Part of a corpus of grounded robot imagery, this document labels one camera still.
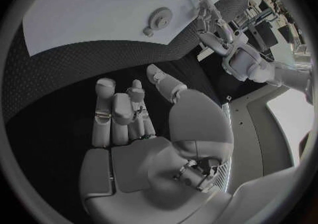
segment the black perforated surface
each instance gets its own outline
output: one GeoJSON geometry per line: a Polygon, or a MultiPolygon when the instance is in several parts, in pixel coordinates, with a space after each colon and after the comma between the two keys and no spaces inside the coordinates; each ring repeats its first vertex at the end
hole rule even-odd
{"type": "MultiPolygon", "coordinates": [[[[248,0],[220,0],[223,18],[243,12],[248,0]]],[[[90,41],[61,46],[29,56],[22,26],[8,54],[3,82],[3,113],[7,122],[21,109],[59,88],[95,75],[183,57],[199,43],[194,23],[169,45],[135,41],[90,41]]]]}

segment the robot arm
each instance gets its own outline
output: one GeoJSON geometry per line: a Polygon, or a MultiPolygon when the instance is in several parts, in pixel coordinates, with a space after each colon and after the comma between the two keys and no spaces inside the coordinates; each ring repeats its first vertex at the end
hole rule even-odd
{"type": "Polygon", "coordinates": [[[279,63],[267,62],[251,45],[242,32],[235,31],[221,18],[219,11],[211,0],[200,0],[197,17],[197,30],[203,43],[215,53],[223,56],[224,70],[240,81],[247,78],[254,82],[267,82],[272,85],[285,85],[306,94],[312,104],[312,81],[310,73],[288,69],[279,63]],[[216,18],[217,32],[209,32],[211,18],[216,18]]]}

